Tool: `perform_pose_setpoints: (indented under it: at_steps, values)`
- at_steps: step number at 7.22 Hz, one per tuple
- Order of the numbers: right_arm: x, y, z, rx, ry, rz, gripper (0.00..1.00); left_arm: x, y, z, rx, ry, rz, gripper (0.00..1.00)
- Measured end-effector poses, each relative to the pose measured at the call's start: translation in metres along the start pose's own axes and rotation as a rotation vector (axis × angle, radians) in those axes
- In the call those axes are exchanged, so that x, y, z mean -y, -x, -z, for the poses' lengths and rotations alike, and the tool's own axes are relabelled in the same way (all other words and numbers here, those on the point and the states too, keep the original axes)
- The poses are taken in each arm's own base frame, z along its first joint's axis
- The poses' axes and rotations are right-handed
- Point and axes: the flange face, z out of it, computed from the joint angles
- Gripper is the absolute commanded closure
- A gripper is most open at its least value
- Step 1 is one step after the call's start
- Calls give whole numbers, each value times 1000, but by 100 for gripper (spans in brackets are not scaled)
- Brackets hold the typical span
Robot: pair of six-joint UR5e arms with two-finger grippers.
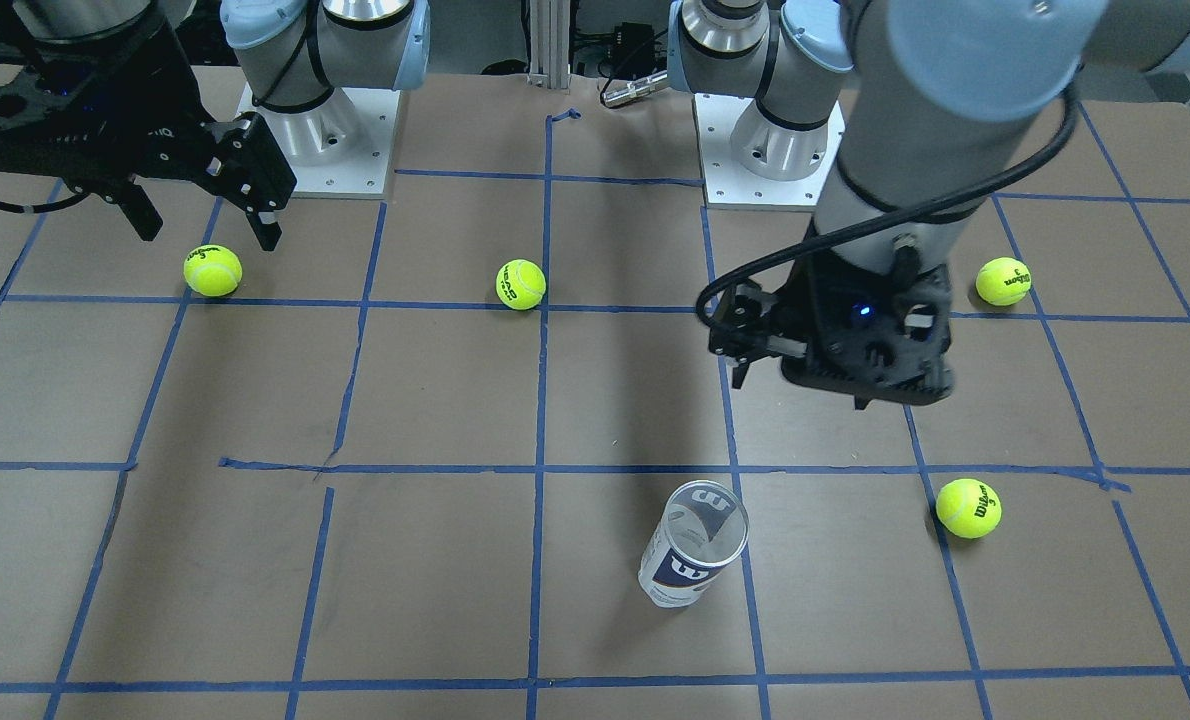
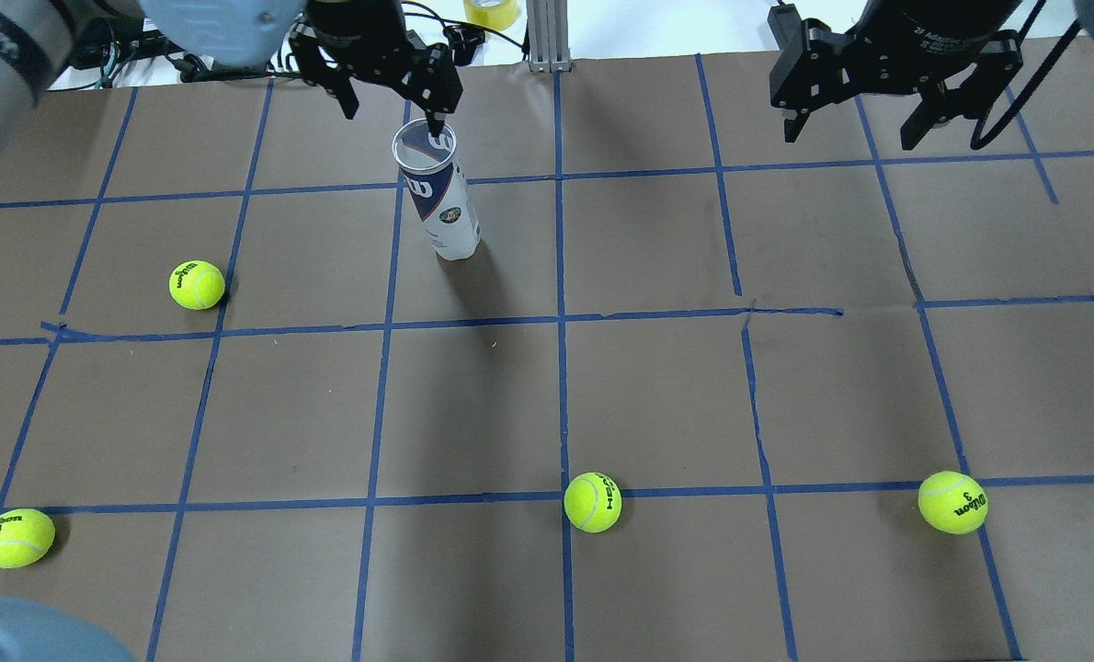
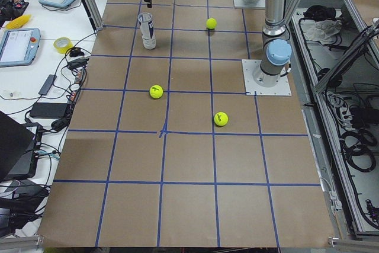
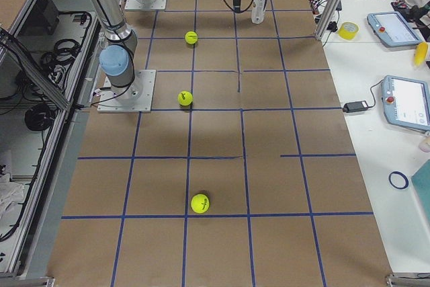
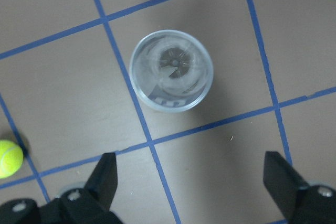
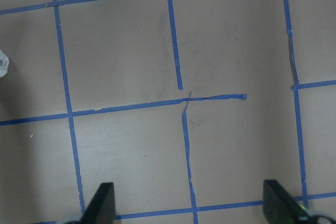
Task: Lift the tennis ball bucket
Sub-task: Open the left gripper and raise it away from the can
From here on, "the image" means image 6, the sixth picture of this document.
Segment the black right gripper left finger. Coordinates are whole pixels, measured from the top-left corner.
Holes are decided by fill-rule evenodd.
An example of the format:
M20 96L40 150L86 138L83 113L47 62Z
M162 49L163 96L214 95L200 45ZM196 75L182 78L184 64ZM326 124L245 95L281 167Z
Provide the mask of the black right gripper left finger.
M101 183L78 223L114 223L115 203L113 182Z

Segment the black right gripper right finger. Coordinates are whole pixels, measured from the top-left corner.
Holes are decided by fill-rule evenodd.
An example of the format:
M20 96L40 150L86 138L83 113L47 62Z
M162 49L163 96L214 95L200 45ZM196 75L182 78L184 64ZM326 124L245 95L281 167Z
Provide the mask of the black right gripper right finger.
M263 182L263 214L268 223L315 223L277 180Z

